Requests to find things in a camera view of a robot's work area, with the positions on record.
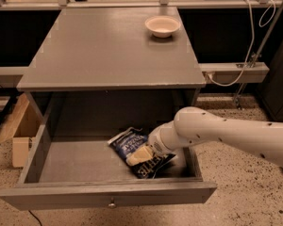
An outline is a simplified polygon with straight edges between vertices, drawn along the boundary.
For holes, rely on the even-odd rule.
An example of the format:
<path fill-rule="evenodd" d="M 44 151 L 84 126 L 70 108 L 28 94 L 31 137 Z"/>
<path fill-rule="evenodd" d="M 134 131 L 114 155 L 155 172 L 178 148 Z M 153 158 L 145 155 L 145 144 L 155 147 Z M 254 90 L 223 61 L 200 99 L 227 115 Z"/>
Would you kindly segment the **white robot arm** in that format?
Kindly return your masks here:
<path fill-rule="evenodd" d="M 172 121 L 153 130 L 126 162 L 135 166 L 207 141 L 223 142 L 283 168 L 283 122 L 226 119 L 193 106 L 180 109 Z"/>

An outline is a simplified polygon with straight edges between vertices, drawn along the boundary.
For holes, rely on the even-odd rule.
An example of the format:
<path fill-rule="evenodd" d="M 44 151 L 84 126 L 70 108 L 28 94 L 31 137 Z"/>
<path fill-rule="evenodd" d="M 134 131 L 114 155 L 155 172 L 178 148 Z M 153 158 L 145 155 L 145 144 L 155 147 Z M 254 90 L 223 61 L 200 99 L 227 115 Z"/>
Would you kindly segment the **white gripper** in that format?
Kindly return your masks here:
<path fill-rule="evenodd" d="M 157 155 L 171 153 L 173 151 L 171 149 L 172 132 L 171 126 L 161 125 L 157 127 L 149 134 L 148 144 L 150 147 L 146 144 L 141 145 L 139 149 L 127 157 L 125 161 L 127 165 L 133 167 L 148 161 L 153 158 L 154 153 Z"/>

